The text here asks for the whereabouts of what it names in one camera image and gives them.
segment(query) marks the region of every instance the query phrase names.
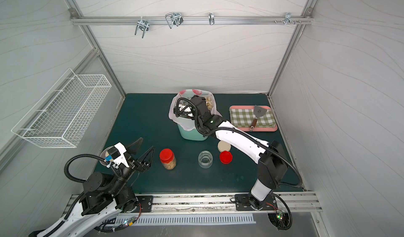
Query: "red jar lid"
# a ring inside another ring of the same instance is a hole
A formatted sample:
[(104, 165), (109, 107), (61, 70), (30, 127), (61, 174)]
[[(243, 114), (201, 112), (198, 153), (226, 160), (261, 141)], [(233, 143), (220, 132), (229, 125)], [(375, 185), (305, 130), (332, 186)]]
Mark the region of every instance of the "red jar lid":
[(174, 160), (174, 153), (171, 151), (171, 149), (163, 149), (160, 152), (160, 161), (164, 164), (168, 164)]
[(229, 151), (223, 151), (219, 158), (222, 164), (229, 164), (233, 160), (233, 155)]

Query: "floor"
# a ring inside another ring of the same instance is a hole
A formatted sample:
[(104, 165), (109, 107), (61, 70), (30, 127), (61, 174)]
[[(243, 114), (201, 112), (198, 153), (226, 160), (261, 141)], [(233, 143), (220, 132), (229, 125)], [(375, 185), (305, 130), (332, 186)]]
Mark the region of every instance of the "floor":
[[(129, 183), (135, 181), (135, 193), (196, 193), (196, 192), (248, 192), (256, 180), (257, 165), (243, 152), (231, 148), (233, 161), (224, 165), (219, 160), (219, 140), (209, 137), (205, 141), (183, 139), (177, 124), (168, 118), (169, 107), (175, 94), (128, 94), (115, 121), (105, 147), (118, 142), (126, 145), (143, 137), (142, 153), (155, 146), (155, 154), (149, 171), (134, 174)], [(217, 110), (230, 120), (232, 105), (269, 105), (264, 94), (215, 94)], [(256, 138), (284, 146), (279, 130), (275, 132), (251, 132)], [(174, 152), (177, 166), (166, 170), (159, 161), (162, 149)], [(208, 150), (213, 155), (213, 164), (202, 169), (198, 155)], [(97, 164), (95, 171), (109, 172)], [(297, 178), (289, 169), (283, 181), (296, 183)], [(299, 188), (280, 186), (277, 191), (302, 191)]]
[[(254, 214), (256, 224), (221, 225), (221, 226), (135, 226), (109, 233), (108, 236), (126, 237), (318, 237), (316, 226), (309, 212), (293, 213), (292, 227), (287, 231), (276, 229), (268, 220), (266, 213)], [(86, 237), (98, 237), (96, 230), (91, 230)]]

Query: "wooden handle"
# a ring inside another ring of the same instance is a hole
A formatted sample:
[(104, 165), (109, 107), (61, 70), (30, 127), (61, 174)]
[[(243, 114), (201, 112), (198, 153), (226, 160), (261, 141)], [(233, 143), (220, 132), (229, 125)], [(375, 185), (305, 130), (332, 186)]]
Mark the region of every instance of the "wooden handle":
[(253, 120), (253, 122), (252, 122), (252, 124), (251, 124), (251, 128), (250, 128), (250, 132), (252, 132), (252, 131), (254, 130), (257, 121), (258, 121), (257, 118), (255, 118), (255, 119)]

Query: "metal hook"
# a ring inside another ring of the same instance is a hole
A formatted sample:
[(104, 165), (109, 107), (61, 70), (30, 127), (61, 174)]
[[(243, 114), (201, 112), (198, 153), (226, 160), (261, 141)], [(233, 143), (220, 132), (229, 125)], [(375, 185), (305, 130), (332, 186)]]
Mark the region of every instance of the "metal hook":
[(166, 14), (166, 21), (170, 28), (173, 28), (174, 23), (178, 27), (184, 21), (180, 12), (170, 12)]
[(137, 21), (136, 29), (134, 30), (134, 35), (136, 35), (138, 29), (143, 31), (142, 33), (142, 38), (145, 36), (145, 32), (149, 31), (149, 23), (147, 21), (144, 21), (142, 18)]
[(288, 23), (292, 23), (292, 21), (290, 20), (290, 16), (291, 16), (291, 14), (288, 12), (288, 13), (286, 13), (286, 15), (285, 15), (285, 20), (283, 20), (282, 22), (283, 22), (283, 25), (286, 25), (286, 24), (288, 24)]
[(209, 25), (214, 25), (215, 24), (215, 16), (213, 15), (212, 12), (209, 13)]

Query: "white wall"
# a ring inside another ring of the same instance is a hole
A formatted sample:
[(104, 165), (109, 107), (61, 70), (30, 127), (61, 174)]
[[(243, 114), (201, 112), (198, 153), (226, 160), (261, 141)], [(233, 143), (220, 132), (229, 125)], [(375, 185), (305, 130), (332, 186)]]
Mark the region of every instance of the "white wall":
[(404, 0), (318, 0), (272, 96), (331, 236), (404, 233)]
[[(68, 68), (80, 63), (91, 46), (80, 28), (71, 24), (63, 0), (0, 0), (0, 8), (1, 149), (13, 136), (10, 129)], [(98, 58), (84, 73), (109, 78)], [(120, 101), (113, 86), (75, 149), (23, 144), (0, 174), (1, 236), (26, 236), (61, 216), (70, 196), (82, 189), (64, 176), (64, 164), (74, 155), (102, 149)], [(94, 161), (73, 164), (72, 174), (86, 178)]]
[(0, 149), (13, 126), (91, 50), (66, 7), (63, 0), (0, 0)]
[[(278, 16), (300, 15), (306, 0), (76, 0), (84, 16)], [(264, 93), (294, 26), (92, 26), (127, 93)]]

